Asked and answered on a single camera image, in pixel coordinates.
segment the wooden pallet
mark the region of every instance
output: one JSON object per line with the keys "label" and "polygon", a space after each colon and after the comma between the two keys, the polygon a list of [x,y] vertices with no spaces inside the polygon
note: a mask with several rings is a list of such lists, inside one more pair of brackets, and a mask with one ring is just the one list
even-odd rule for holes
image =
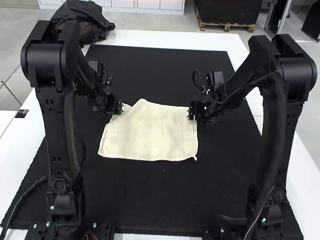
{"label": "wooden pallet", "polygon": [[224,31],[229,32],[230,27],[246,27],[247,31],[249,33],[253,33],[255,29],[255,24],[238,24],[238,23],[213,23],[213,22],[204,22],[200,18],[199,11],[197,9],[196,4],[193,4],[194,12],[195,12],[195,17],[198,21],[199,28],[201,31],[205,31],[206,26],[224,26]]}

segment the black fabric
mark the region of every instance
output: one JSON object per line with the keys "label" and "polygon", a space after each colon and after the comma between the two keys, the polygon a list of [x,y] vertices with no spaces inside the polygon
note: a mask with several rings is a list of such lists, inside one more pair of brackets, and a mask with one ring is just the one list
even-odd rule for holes
{"label": "black fabric", "polygon": [[[154,49],[92,45],[87,58],[99,59],[113,77],[112,89],[124,103],[140,98],[188,106],[200,98],[192,71],[234,72],[228,54],[217,51]],[[97,154],[109,117],[93,112],[76,98],[76,119],[87,145],[83,165],[86,217],[110,221],[117,232],[199,236],[218,213],[245,216],[248,187],[258,167],[261,136],[248,104],[230,110],[210,129],[198,124],[197,161],[138,161],[103,158]],[[46,143],[40,146],[13,200],[48,173]],[[44,221],[45,187],[35,191],[17,213],[13,228]]]}
{"label": "black fabric", "polygon": [[60,30],[67,21],[79,22],[81,45],[105,40],[107,32],[116,28],[113,22],[109,22],[102,15],[102,7],[93,1],[67,0],[54,13],[51,21]]}

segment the black bag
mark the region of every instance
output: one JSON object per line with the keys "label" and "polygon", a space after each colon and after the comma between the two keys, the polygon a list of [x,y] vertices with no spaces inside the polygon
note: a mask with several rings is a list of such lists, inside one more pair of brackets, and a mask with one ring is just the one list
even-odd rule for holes
{"label": "black bag", "polygon": [[80,46],[92,44],[107,38],[107,32],[116,28],[102,15],[102,7],[93,1],[67,0],[52,16],[51,21],[58,30],[67,21],[80,23]]}

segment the cabinet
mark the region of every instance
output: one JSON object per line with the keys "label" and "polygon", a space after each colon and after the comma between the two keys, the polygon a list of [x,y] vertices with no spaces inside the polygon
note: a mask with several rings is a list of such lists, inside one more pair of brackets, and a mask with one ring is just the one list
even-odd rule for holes
{"label": "cabinet", "polygon": [[[40,9],[58,9],[66,0],[0,0],[38,1]],[[183,15],[185,0],[91,0],[104,12]]]}
{"label": "cabinet", "polygon": [[160,9],[162,10],[182,10],[184,0],[161,0]]}
{"label": "cabinet", "polygon": [[160,0],[137,0],[139,9],[160,9]]}
{"label": "cabinet", "polygon": [[101,7],[111,7],[111,0],[94,0]]}
{"label": "cabinet", "polygon": [[135,8],[134,0],[111,0],[113,8]]}

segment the white table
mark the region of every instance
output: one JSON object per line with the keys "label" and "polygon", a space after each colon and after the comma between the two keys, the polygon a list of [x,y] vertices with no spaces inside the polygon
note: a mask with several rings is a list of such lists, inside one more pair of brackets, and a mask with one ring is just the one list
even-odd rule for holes
{"label": "white table", "polygon": [[[166,31],[116,30],[100,45],[227,51],[236,70],[248,55],[237,34]],[[263,107],[259,90],[254,89],[247,101],[259,130],[262,130]],[[0,139],[0,219],[5,215],[45,136],[42,113],[32,91],[22,109],[25,118],[15,118]],[[287,174],[287,197],[305,240],[318,240],[320,217],[320,171],[295,134]],[[7,239],[23,240],[26,230],[11,230]],[[117,234],[116,239],[179,239],[176,236]]]}

